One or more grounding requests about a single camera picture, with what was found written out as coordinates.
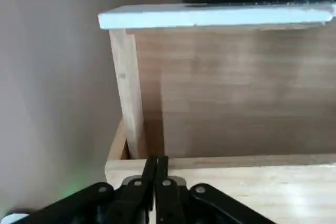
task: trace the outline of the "wooden edge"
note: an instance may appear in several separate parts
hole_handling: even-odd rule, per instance
[[[239,26],[208,26],[208,27],[168,27],[168,28],[141,28],[127,29],[127,34],[155,34],[155,33],[245,33],[246,31],[269,31],[269,30],[302,30],[308,28],[323,27],[324,23],[302,24],[262,24],[262,25],[239,25]]]
[[[108,161],[105,172],[109,170],[140,169],[145,160]],[[245,157],[201,157],[169,159],[169,169],[229,168],[259,166],[335,166],[336,154],[319,155],[271,155]]]
[[[126,130],[121,120],[111,145],[108,160],[129,159],[129,156]]]
[[[138,59],[134,35],[124,29],[110,31],[125,135],[132,158],[146,158]]]

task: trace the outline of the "beige wall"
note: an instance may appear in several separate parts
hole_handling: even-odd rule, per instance
[[[97,14],[179,0],[0,0],[0,216],[104,179],[121,117]]]

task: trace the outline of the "white board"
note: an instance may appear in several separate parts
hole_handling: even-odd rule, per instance
[[[197,4],[121,6],[99,14],[102,29],[326,23],[336,3],[202,6]]]

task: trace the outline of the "wood grain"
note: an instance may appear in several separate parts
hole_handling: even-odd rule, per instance
[[[150,153],[335,153],[335,32],[138,30]]]
[[[235,162],[225,157],[203,158],[202,164],[198,158],[171,159],[169,175],[183,177],[188,188],[198,183],[215,186],[278,224],[335,223],[335,155],[237,157],[233,160]],[[213,161],[216,161],[212,166],[215,168],[210,168]],[[325,163],[275,166],[302,161]],[[248,167],[234,167],[244,163]],[[249,167],[267,163],[272,165]],[[109,161],[107,181],[119,187],[125,177],[141,174],[143,166],[144,160]],[[155,212],[151,214],[151,223],[155,223]]]
[[[139,71],[134,35],[125,30],[110,31],[121,109],[132,157],[146,157]]]
[[[113,139],[108,160],[129,159],[129,150],[126,139],[126,129],[122,120]]]

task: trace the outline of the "screw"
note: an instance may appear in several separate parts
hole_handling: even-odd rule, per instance
[[[199,194],[205,193],[205,188],[203,186],[197,186],[195,191]]]
[[[134,182],[134,185],[135,186],[141,186],[142,182],[140,180],[137,180],[137,181]]]
[[[171,184],[172,184],[171,181],[168,179],[165,179],[164,181],[162,181],[163,186],[170,186]]]
[[[100,192],[100,193],[105,193],[106,191],[107,191],[107,188],[104,187],[104,186],[99,187],[99,189],[98,189],[98,192]]]

